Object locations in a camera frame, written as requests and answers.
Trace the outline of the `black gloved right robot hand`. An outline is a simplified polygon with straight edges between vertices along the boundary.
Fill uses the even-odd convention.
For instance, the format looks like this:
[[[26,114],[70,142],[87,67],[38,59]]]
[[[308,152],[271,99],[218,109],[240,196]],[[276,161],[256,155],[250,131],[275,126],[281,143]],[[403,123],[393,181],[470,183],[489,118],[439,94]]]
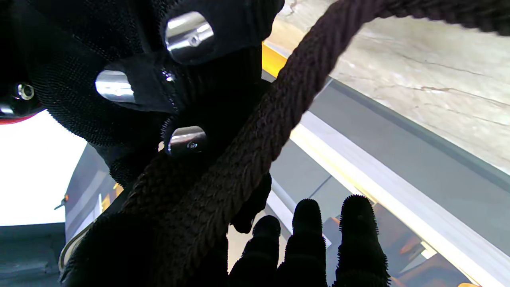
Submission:
[[[129,187],[199,102],[260,83],[283,0],[2,0],[1,123],[47,110]]]

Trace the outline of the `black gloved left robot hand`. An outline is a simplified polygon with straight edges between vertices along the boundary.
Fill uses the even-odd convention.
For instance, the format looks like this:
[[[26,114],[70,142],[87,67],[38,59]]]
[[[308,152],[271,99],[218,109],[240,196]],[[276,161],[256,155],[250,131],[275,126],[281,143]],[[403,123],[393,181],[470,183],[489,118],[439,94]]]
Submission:
[[[279,220],[260,218],[241,257],[228,271],[226,235],[209,250],[185,287],[325,287],[326,244],[320,208],[313,199],[301,200],[292,220],[284,260],[279,263]],[[388,260],[378,240],[377,220],[369,200],[351,195],[343,202],[339,220],[334,287],[387,287]],[[157,252],[156,236],[163,233],[155,220],[118,212],[98,219],[74,250],[62,276],[62,287],[158,287],[159,269],[173,276],[166,263],[175,253]]]

